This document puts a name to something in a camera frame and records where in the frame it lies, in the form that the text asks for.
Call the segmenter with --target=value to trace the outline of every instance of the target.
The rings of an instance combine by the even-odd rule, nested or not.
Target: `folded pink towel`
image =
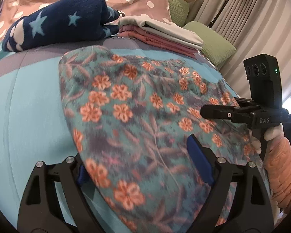
[[[270,188],[273,189],[273,200],[287,214],[291,210],[291,146],[289,140],[280,135],[269,142],[269,155],[264,161],[268,172]]]
[[[133,25],[133,24],[127,24],[120,28],[119,34],[117,35],[119,37],[134,37],[138,40],[149,44],[151,46],[160,47],[162,49],[174,51],[177,53],[181,53],[184,55],[187,55],[191,58],[195,58],[195,53],[198,51],[194,48],[172,42],[168,39],[165,39],[163,37],[160,37],[158,35],[154,35],[152,33],[146,32],[145,30],[141,29],[140,27]]]

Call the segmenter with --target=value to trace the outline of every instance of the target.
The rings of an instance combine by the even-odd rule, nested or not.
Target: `folded white cloth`
[[[147,32],[198,50],[202,49],[204,43],[196,33],[183,29],[170,21],[163,23],[147,16],[126,16],[119,20],[118,25],[121,28],[127,24],[139,26]]]

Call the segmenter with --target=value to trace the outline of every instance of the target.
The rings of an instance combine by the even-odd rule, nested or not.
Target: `green pillow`
[[[183,27],[189,13],[189,4],[185,0],[168,0],[168,2],[172,22]]]
[[[183,28],[195,32],[204,41],[202,52],[218,69],[236,52],[229,41],[200,22],[191,21]]]

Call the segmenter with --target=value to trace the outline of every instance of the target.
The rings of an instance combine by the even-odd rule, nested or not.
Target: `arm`
[[[291,210],[291,146],[284,137],[282,125],[268,129],[264,139],[269,141],[269,154],[264,160],[273,200],[285,213]]]

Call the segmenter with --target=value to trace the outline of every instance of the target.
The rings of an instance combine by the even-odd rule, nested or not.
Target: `screw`
[[[38,162],[36,163],[36,167],[41,167],[41,166],[43,166],[43,162],[42,162],[42,161],[38,161]]]
[[[250,161],[250,162],[248,163],[248,165],[249,165],[249,167],[251,167],[251,168],[255,168],[255,167],[256,167],[256,164],[255,164],[254,162],[252,162],[252,161]]]
[[[69,156],[68,158],[66,158],[66,162],[67,163],[72,163],[74,161],[74,157]]]
[[[217,160],[220,164],[224,164],[226,162],[226,159],[223,157],[218,157]]]

